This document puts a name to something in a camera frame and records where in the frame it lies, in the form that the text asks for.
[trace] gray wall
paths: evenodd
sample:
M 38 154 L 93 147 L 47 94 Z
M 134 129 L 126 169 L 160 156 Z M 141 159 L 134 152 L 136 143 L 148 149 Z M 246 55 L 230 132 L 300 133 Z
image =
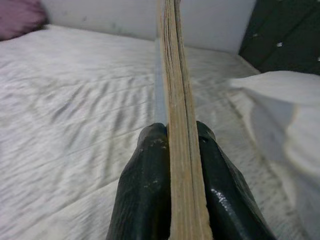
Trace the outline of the gray wall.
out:
M 256 0 L 181 0 L 188 46 L 237 53 Z M 156 0 L 42 0 L 51 23 L 143 39 L 156 36 Z

